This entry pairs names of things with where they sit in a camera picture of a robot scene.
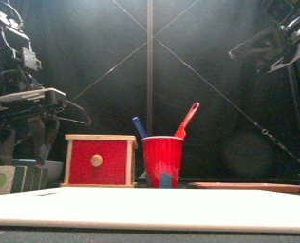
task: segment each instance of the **blue handle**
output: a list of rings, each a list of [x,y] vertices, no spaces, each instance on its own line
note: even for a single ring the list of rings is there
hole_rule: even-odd
[[[134,121],[137,130],[138,130],[138,133],[139,133],[139,135],[141,135],[141,138],[142,138],[142,139],[146,138],[146,137],[148,137],[148,134],[146,134],[145,128],[144,128],[144,126],[142,126],[142,124],[141,124],[141,121],[139,121],[138,117],[134,117],[134,118],[133,118],[133,121]]]

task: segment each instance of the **metal pole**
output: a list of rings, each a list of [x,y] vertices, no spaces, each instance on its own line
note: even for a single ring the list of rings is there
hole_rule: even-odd
[[[146,130],[148,135],[153,135],[153,69],[154,69],[154,60],[153,60],[153,50],[154,50],[154,1],[148,0],[148,105],[146,105]]]

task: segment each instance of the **cup rim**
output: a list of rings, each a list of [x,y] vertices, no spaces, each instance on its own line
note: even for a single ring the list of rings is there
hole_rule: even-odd
[[[149,136],[149,137],[144,138],[141,141],[152,140],[152,139],[174,139],[174,140],[184,141],[182,138],[178,138],[178,137],[174,137],[174,136]]]

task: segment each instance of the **round knob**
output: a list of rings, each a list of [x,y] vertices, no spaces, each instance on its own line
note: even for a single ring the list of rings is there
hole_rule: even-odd
[[[90,158],[90,164],[94,167],[101,166],[103,163],[103,158],[99,155],[93,155]]]

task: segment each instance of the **red wooden box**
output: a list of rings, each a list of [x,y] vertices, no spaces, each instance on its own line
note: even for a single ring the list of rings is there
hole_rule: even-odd
[[[135,185],[134,136],[66,135],[69,140],[62,186]]]

